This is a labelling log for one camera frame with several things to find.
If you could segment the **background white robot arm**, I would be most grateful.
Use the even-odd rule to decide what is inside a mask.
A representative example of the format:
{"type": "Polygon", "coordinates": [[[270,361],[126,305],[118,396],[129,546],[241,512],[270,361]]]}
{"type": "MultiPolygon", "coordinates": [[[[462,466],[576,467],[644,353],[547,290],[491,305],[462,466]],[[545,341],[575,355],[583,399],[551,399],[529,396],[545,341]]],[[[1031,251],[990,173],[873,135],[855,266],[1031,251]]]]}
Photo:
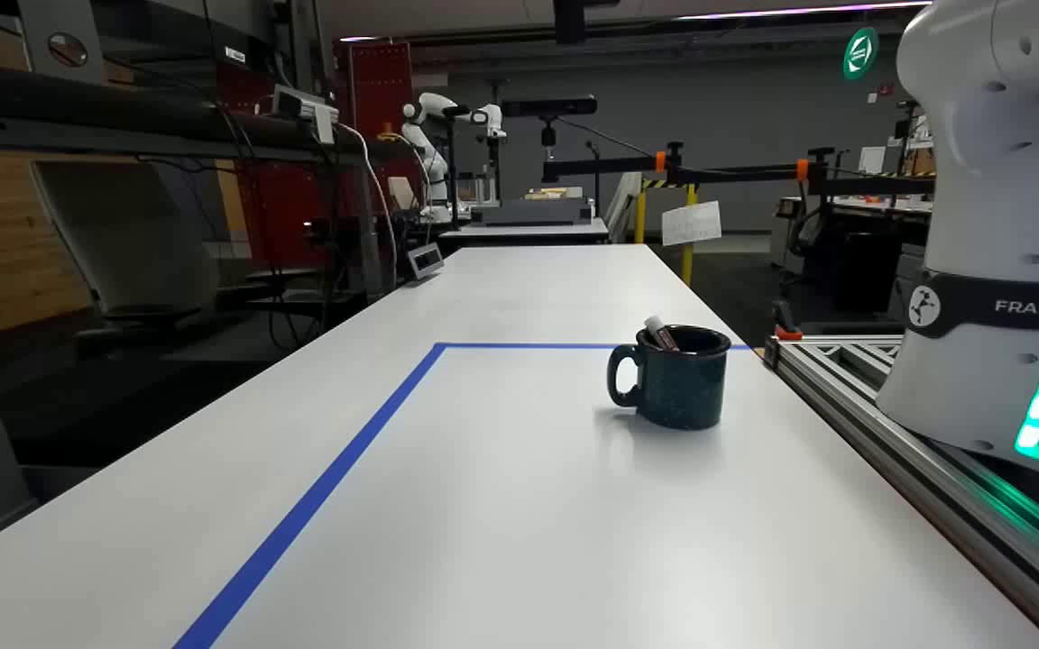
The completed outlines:
{"type": "Polygon", "coordinates": [[[456,222],[462,216],[462,204],[450,187],[450,167],[448,153],[430,141],[430,121],[472,121],[484,131],[491,144],[504,141],[504,113],[499,104],[467,109],[448,93],[422,89],[414,99],[401,109],[401,141],[413,147],[420,169],[422,169],[422,208],[420,216],[427,222],[456,222]]]}

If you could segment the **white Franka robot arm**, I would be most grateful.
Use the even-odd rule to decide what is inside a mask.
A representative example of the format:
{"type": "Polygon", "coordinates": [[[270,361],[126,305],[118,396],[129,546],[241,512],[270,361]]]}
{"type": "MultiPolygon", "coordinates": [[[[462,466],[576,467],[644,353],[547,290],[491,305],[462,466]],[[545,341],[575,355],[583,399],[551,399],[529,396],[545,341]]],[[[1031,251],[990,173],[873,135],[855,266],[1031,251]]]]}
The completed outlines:
{"type": "Polygon", "coordinates": [[[876,407],[1039,473],[1039,0],[929,0],[900,79],[929,116],[937,175],[876,407]]]}

